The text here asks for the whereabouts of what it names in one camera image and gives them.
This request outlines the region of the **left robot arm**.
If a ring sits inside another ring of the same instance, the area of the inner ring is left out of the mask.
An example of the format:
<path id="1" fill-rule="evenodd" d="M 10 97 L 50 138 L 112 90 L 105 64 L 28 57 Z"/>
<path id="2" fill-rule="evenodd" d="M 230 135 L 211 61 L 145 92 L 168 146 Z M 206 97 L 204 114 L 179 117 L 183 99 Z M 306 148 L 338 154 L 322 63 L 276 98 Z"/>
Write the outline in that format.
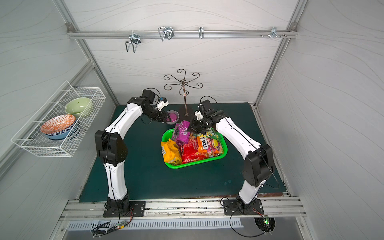
<path id="1" fill-rule="evenodd" d="M 134 122 L 145 115 L 155 122 L 168 123 L 169 113 L 164 110 L 169 102 L 158 97 L 152 89 L 144 89 L 140 97 L 132 97 L 124 110 L 105 130 L 95 133 L 97 156 L 101 159 L 107 174 L 108 198 L 106 214 L 125 216 L 131 210 L 129 193 L 125 183 L 124 164 L 128 148 L 124 138 Z"/>

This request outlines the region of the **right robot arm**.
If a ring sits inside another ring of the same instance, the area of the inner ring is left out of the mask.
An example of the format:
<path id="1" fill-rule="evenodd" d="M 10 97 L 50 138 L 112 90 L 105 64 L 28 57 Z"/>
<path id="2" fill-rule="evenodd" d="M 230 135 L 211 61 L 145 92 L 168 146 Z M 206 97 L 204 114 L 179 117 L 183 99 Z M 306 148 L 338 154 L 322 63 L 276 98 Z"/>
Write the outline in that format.
<path id="1" fill-rule="evenodd" d="M 274 176 L 276 165 L 272 148 L 253 140 L 224 111 L 215 110 L 211 102 L 205 100 L 191 120 L 191 129 L 205 134 L 211 127 L 229 140 L 244 159 L 244 183 L 237 196 L 237 208 L 245 211 L 256 203 L 261 188 Z"/>

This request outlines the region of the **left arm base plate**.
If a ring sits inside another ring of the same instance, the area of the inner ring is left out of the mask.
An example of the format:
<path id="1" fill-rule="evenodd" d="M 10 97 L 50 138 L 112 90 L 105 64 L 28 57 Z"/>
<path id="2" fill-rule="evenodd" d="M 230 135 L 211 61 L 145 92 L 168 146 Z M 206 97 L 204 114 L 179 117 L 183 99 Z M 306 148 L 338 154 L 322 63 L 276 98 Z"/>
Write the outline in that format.
<path id="1" fill-rule="evenodd" d="M 108 199 L 103 213 L 104 218 L 143 217 L 145 201 L 115 201 Z"/>

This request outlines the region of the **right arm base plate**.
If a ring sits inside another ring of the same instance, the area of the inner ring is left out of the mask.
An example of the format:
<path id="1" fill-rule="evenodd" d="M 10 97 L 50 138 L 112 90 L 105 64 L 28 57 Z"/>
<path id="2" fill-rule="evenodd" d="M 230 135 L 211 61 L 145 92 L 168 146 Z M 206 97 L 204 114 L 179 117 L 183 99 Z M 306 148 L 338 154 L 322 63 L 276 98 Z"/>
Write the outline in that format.
<path id="1" fill-rule="evenodd" d="M 255 199 L 249 204 L 243 203 L 240 199 L 222 198 L 220 201 L 225 216 L 263 216 L 264 207 L 260 199 Z"/>

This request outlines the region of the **yellow mango candy bag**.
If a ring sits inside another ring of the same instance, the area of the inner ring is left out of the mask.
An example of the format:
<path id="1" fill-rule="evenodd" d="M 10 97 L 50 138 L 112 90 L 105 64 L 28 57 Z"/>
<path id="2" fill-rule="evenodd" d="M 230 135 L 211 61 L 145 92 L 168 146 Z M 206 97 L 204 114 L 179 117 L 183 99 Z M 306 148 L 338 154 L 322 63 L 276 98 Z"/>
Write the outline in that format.
<path id="1" fill-rule="evenodd" d="M 172 166 L 181 165 L 183 160 L 180 154 L 178 144 L 168 139 L 166 142 L 161 142 L 162 154 L 164 162 Z"/>

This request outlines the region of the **red candy bag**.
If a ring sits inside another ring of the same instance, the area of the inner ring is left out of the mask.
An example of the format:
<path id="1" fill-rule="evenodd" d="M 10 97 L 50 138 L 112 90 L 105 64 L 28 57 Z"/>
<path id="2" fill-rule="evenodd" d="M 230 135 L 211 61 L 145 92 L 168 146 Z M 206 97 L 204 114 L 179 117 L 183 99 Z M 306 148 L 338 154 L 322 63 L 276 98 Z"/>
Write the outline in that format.
<path id="1" fill-rule="evenodd" d="M 199 152 L 199 145 L 196 138 L 189 139 L 187 144 L 180 147 L 182 164 L 204 160 L 207 156 Z"/>

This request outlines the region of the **purple snack bag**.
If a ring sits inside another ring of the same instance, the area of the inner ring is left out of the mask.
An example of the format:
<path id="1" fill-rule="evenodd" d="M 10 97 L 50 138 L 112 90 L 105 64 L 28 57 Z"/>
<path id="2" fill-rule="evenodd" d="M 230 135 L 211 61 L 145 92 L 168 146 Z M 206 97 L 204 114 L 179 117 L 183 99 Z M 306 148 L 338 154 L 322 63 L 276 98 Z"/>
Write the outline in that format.
<path id="1" fill-rule="evenodd" d="M 176 124 L 171 140 L 179 146 L 187 144 L 190 139 L 189 126 L 190 122 L 188 121 L 182 121 Z"/>

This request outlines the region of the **green plastic basket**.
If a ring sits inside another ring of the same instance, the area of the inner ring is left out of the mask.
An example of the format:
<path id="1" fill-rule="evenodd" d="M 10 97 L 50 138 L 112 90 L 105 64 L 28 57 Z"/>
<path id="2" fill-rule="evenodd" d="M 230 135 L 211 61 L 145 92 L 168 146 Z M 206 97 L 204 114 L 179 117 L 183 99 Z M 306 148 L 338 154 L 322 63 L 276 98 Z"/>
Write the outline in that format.
<path id="1" fill-rule="evenodd" d="M 162 136 L 162 142 L 166 142 L 167 140 L 169 140 L 171 138 L 173 132 L 174 132 L 174 129 L 166 131 Z M 188 163 L 180 164 L 180 165 L 171 165 L 169 163 L 165 163 L 166 166 L 169 167 L 170 169 L 181 169 L 181 168 L 185 168 L 185 167 L 189 167 L 189 166 L 193 166 L 193 165 L 198 165 L 198 164 L 202 164 L 202 163 L 207 163 L 207 162 L 211 162 L 211 161 L 215 161 L 215 160 L 220 160 L 220 159 L 224 158 L 228 153 L 228 147 L 227 147 L 226 141 L 224 140 L 223 135 L 219 134 L 219 133 L 218 133 L 218 135 L 219 135 L 219 142 L 221 143 L 222 148 L 223 148 L 223 152 L 221 154 L 219 154 L 218 156 L 211 157 L 211 158 L 204 158 L 201 160 L 188 162 Z"/>

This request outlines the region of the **orange snack packet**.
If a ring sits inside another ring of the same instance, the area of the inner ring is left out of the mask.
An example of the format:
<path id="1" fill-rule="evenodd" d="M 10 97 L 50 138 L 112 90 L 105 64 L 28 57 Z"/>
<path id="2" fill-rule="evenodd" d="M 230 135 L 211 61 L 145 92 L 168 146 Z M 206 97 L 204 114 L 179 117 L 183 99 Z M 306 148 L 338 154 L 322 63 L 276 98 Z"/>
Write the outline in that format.
<path id="1" fill-rule="evenodd" d="M 223 153 L 220 141 L 208 137 L 197 137 L 198 151 L 207 158 L 219 156 Z"/>

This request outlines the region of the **green tea snack packet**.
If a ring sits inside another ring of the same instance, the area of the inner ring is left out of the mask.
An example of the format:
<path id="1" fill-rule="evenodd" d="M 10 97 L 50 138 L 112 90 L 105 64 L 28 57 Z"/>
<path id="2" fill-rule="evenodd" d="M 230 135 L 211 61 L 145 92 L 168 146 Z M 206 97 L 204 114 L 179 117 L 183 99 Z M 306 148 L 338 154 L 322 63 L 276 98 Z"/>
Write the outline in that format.
<path id="1" fill-rule="evenodd" d="M 218 132 L 216 132 L 213 128 L 208 129 L 206 131 L 205 136 L 207 138 L 214 139 L 214 140 L 220 140 L 221 139 L 220 134 Z"/>

